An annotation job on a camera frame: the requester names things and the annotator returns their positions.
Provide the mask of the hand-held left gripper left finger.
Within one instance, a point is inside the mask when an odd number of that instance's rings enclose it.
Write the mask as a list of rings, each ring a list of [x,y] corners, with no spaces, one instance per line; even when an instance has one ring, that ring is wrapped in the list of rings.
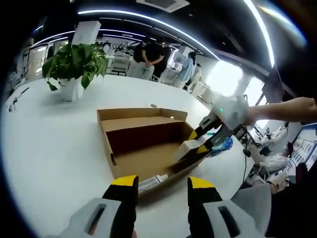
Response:
[[[101,198],[75,212],[59,238],[131,238],[138,202],[137,175],[112,181]]]

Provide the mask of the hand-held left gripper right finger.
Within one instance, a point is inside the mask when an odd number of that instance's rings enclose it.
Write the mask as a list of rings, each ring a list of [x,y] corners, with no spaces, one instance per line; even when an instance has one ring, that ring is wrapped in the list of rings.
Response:
[[[263,238],[255,220],[231,200],[223,200],[216,187],[190,176],[188,223],[190,238]]]

